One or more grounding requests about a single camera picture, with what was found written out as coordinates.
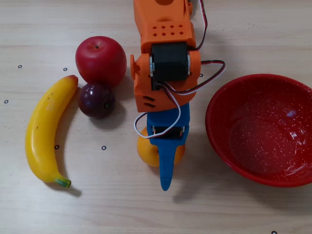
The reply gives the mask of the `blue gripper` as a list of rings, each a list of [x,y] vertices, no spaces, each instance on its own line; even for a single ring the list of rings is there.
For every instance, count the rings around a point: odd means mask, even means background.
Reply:
[[[169,128],[178,117],[178,109],[161,112],[150,112],[147,114],[148,135],[154,135]],[[160,184],[164,191],[171,185],[174,159],[178,146],[186,143],[189,133],[190,104],[180,106],[180,118],[177,123],[164,135],[150,139],[152,145],[158,147]]]

